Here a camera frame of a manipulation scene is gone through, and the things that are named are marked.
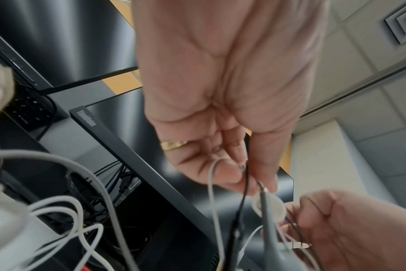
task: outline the ceiling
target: ceiling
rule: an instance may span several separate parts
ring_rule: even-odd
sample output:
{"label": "ceiling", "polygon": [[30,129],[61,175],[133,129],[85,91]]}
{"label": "ceiling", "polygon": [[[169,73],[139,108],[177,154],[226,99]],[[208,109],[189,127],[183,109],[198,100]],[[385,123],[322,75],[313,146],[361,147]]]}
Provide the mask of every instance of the ceiling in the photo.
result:
{"label": "ceiling", "polygon": [[[383,20],[405,0],[334,0],[308,111],[406,61],[406,43]],[[406,207],[406,73],[304,117],[294,134],[337,119],[399,204]]]}

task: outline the thinkvision logo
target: thinkvision logo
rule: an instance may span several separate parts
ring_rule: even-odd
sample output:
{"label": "thinkvision logo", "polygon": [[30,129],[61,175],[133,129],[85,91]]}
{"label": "thinkvision logo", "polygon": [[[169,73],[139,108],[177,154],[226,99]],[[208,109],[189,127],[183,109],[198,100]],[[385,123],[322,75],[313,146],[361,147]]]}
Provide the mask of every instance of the thinkvision logo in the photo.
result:
{"label": "thinkvision logo", "polygon": [[84,110],[78,111],[77,114],[91,127],[95,126],[96,123],[94,120],[92,120],[91,117],[89,117]]}

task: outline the human hand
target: human hand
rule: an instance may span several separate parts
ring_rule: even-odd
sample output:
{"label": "human hand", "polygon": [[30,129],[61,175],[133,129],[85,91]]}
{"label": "human hand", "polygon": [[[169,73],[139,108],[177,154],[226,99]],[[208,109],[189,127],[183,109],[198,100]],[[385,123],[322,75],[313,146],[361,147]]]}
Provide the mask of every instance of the human hand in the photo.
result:
{"label": "human hand", "polygon": [[[312,88],[325,0],[133,1],[145,114],[187,177],[243,193],[239,166],[277,190],[276,173]],[[249,158],[245,127],[253,134]],[[249,193],[258,191],[250,182]]]}
{"label": "human hand", "polygon": [[346,191],[303,195],[287,208],[325,271],[406,271],[405,209]]}

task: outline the gold ring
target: gold ring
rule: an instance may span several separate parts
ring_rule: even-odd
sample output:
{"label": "gold ring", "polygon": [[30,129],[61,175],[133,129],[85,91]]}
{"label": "gold ring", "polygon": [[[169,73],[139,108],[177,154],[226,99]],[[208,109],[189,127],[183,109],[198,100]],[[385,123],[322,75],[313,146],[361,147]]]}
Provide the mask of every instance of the gold ring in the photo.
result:
{"label": "gold ring", "polygon": [[174,149],[180,148],[180,147],[186,145],[187,143],[188,143],[188,141],[173,141],[173,142],[167,141],[167,142],[161,142],[160,146],[162,147],[162,149],[164,151],[167,151],[167,150],[174,150]]}

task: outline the ceiling vent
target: ceiling vent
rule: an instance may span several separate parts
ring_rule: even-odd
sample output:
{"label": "ceiling vent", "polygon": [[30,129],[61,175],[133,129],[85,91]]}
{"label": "ceiling vent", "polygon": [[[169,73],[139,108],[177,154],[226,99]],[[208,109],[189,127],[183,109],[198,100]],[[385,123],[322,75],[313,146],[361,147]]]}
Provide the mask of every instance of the ceiling vent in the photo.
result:
{"label": "ceiling vent", "polygon": [[399,45],[406,43],[406,4],[387,17],[385,24]]}

